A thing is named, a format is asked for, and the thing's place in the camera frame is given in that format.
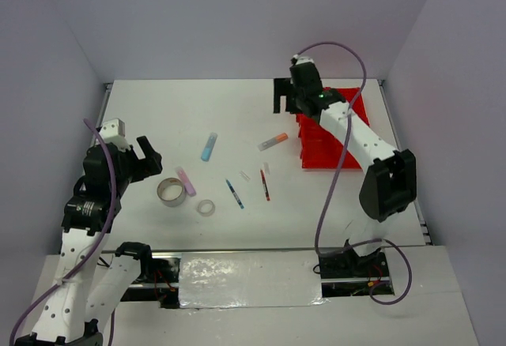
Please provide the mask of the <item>red pen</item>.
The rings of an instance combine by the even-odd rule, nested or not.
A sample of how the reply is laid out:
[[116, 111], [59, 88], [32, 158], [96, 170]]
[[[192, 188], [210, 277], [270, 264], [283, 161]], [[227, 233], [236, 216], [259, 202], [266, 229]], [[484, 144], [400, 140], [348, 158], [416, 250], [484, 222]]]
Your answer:
[[266, 176], [265, 176], [265, 172], [264, 172], [263, 169], [260, 169], [260, 176], [261, 176], [262, 187], [263, 187], [263, 190], [264, 190], [264, 194], [265, 194], [266, 200], [270, 201], [270, 193], [269, 193], [269, 190], [268, 190], [268, 186], [266, 184]]

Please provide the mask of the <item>blue pen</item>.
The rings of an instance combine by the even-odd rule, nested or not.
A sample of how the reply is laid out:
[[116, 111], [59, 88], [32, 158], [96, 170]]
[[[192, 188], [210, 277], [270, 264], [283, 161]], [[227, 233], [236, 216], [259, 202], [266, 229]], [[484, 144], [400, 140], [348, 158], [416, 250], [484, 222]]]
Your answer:
[[232, 196], [234, 197], [234, 199], [236, 200], [236, 203], [238, 204], [238, 206], [241, 208], [241, 209], [244, 209], [244, 204], [243, 202], [240, 200], [240, 197], [238, 195], [238, 193], [236, 192], [235, 188], [233, 187], [233, 185], [231, 184], [231, 182], [226, 179], [226, 184], [229, 188], [229, 190], [231, 191], [232, 193]]

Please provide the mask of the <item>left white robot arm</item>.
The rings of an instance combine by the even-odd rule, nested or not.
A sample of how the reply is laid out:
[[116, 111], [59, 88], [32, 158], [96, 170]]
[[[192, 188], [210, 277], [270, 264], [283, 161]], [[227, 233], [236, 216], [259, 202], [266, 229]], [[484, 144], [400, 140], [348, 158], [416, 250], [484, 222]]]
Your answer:
[[98, 285], [96, 267], [127, 187], [162, 172], [162, 156], [145, 136], [121, 149], [100, 136], [83, 160], [84, 174], [74, 186], [62, 220], [62, 247], [54, 283], [17, 320], [11, 345], [102, 345], [104, 327], [129, 286], [155, 271], [149, 245], [124, 242]]

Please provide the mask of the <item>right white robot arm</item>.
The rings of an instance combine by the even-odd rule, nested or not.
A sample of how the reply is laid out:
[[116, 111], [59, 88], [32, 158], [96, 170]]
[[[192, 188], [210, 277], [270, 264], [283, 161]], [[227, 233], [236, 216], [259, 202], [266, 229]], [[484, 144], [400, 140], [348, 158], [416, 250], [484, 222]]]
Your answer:
[[348, 100], [337, 89], [323, 87], [319, 71], [311, 58], [296, 55], [289, 67], [290, 76], [274, 81], [274, 112], [285, 109], [305, 115], [317, 123], [350, 154], [364, 172], [358, 201], [367, 223], [361, 235], [353, 235], [337, 250], [315, 251], [320, 258], [344, 254], [345, 270], [361, 276], [372, 264], [376, 251], [387, 234], [386, 226], [404, 212], [417, 196], [416, 158], [408, 150], [398, 150], [375, 133], [353, 109], [360, 94]]

